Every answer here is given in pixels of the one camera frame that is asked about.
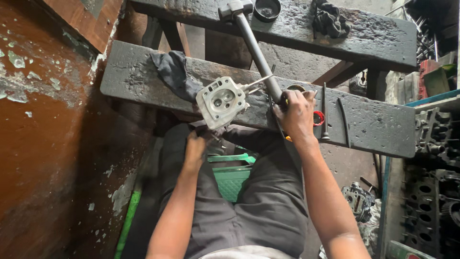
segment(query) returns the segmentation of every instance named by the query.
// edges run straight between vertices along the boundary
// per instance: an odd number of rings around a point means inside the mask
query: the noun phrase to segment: green stool
[[[219,192],[230,202],[236,202],[243,182],[249,177],[255,157],[247,153],[232,156],[209,156],[208,162],[246,161],[249,165],[213,168]]]

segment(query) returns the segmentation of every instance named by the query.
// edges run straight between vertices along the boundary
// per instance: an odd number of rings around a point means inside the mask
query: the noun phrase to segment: cylinder
[[[267,61],[265,60],[265,57],[262,54],[259,45],[257,44],[256,38],[254,37],[253,31],[251,30],[251,27],[249,26],[246,17],[243,13],[239,13],[236,15],[235,19],[236,24],[238,25],[238,27],[240,27],[244,42],[246,42],[246,46],[253,57],[254,63],[256,64],[256,67],[259,70],[260,75],[262,77],[271,75],[272,72],[270,70],[270,67],[268,66]],[[265,85],[267,86],[267,89],[270,92],[273,101],[276,104],[280,104],[281,89],[278,86],[276,79],[274,77],[268,78],[267,80],[265,80]]]

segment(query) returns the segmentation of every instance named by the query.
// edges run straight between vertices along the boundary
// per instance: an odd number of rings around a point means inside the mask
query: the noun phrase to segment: cloth rag
[[[201,85],[187,78],[185,73],[185,54],[172,50],[169,53],[150,53],[160,79],[179,98],[195,102]]]

